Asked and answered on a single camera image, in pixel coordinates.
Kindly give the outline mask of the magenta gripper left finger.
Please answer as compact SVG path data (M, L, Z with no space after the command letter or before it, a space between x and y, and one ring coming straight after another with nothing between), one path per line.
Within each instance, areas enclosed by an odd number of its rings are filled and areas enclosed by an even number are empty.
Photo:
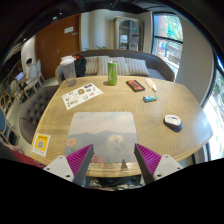
M93 145L87 145L66 157L67 162L73 172L76 185L82 186L87 169L94 155Z

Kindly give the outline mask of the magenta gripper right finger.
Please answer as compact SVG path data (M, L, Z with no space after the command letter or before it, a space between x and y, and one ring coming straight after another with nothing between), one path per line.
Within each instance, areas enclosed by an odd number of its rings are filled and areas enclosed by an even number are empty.
M154 181L154 172L161 160L161 155L138 143L135 144L134 154L137 158L145 184L152 183Z

